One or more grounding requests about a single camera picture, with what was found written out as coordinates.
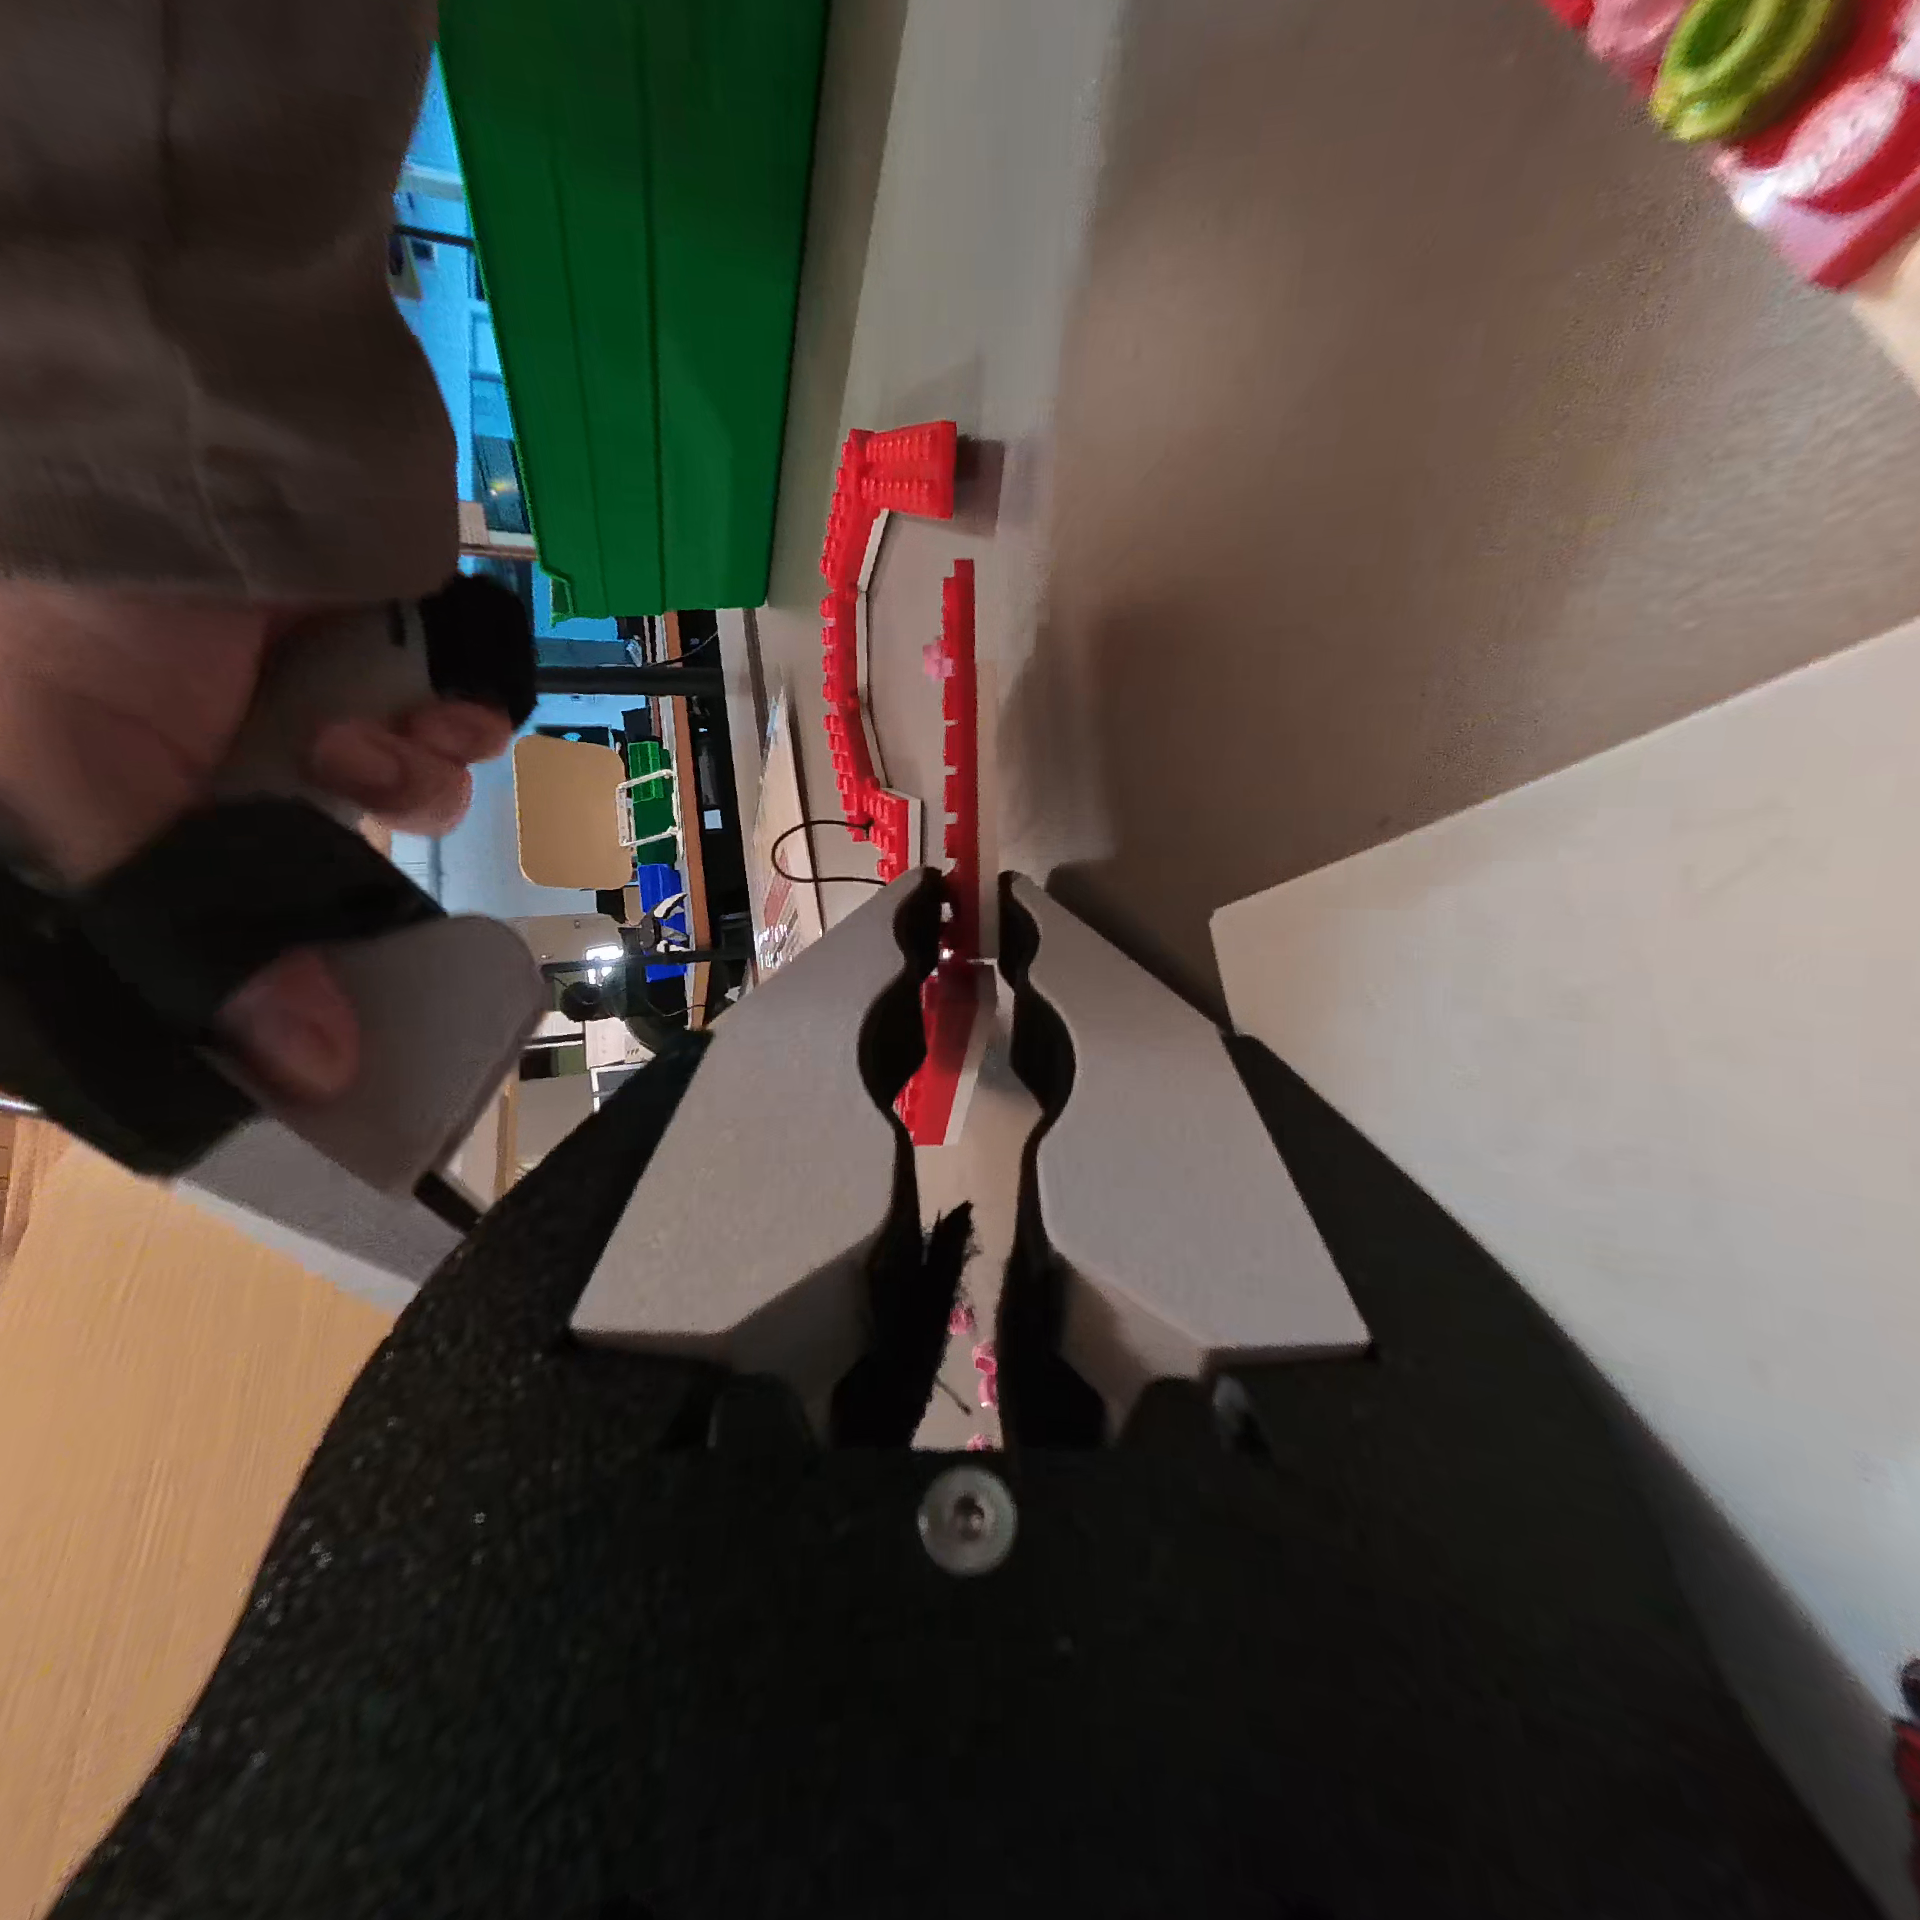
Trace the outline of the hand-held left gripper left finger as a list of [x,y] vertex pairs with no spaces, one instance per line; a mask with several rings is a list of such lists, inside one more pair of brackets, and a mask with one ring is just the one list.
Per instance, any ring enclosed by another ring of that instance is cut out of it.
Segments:
[[581,1342],[829,1409],[877,1342],[872,1259],[920,1224],[896,1101],[942,934],[944,881],[910,870],[717,1020],[571,1315]]

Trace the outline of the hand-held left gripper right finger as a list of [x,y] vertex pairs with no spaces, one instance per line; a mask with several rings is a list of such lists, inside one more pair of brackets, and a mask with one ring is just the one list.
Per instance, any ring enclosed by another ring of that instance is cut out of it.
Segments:
[[1037,1104],[996,1313],[1011,1442],[1094,1450],[1156,1385],[1367,1355],[1222,1028],[1013,870],[999,977]]

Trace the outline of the red lego strip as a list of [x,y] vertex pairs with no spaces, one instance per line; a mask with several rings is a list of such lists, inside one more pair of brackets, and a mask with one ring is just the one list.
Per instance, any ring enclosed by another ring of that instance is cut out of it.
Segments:
[[925,852],[942,881],[940,961],[920,980],[923,1061],[896,1099],[915,1147],[955,1146],[965,1132],[995,1008],[983,939],[975,564],[944,577],[942,627],[955,672],[940,682],[944,761],[928,806]]

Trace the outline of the person's right forearm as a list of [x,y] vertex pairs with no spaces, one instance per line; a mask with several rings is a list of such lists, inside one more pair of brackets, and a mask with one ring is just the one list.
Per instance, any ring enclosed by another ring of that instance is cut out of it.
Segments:
[[1,5],[5,579],[413,598],[454,445],[388,284],[433,5]]

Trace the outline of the person's right hand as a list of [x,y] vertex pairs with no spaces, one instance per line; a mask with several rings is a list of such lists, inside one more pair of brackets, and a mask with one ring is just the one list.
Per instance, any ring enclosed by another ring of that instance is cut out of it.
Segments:
[[433,920],[356,829],[443,835],[535,705],[519,596],[368,608],[5,586],[5,1091],[142,1168],[356,1099],[344,955]]

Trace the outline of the wooden chair back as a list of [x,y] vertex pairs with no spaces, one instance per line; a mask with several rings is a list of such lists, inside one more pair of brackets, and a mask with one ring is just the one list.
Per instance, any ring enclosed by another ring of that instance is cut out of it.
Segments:
[[517,857],[521,876],[545,890],[608,894],[633,881],[623,842],[622,758],[597,744],[545,734],[511,748]]

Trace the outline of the cardboard card with red label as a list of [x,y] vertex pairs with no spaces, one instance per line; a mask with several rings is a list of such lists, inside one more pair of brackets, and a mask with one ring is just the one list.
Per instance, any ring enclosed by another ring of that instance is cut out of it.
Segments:
[[780,686],[760,734],[759,797],[744,842],[757,980],[777,974],[825,932],[790,709]]

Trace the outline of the small green storage bins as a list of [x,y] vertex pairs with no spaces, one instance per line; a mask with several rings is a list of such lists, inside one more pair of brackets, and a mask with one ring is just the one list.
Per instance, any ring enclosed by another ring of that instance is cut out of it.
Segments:
[[640,737],[623,746],[629,780],[615,803],[622,843],[636,867],[681,865],[681,801],[669,752],[661,741]]

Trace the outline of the wooden side table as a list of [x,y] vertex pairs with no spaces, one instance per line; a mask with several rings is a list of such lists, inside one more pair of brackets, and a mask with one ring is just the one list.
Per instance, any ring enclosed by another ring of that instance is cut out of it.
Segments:
[[151,1774],[401,1302],[5,1118],[1,1916]]

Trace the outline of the green plastic bin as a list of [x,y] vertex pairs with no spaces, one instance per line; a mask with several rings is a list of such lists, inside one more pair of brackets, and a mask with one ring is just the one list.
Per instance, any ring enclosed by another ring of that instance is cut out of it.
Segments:
[[521,492],[576,617],[765,596],[829,11],[438,10]]

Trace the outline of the red flower-print box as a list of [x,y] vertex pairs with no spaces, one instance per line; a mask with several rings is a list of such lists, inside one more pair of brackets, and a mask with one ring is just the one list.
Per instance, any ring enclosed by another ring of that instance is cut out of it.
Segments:
[[1797,278],[1852,289],[1918,222],[1916,3],[1543,3]]

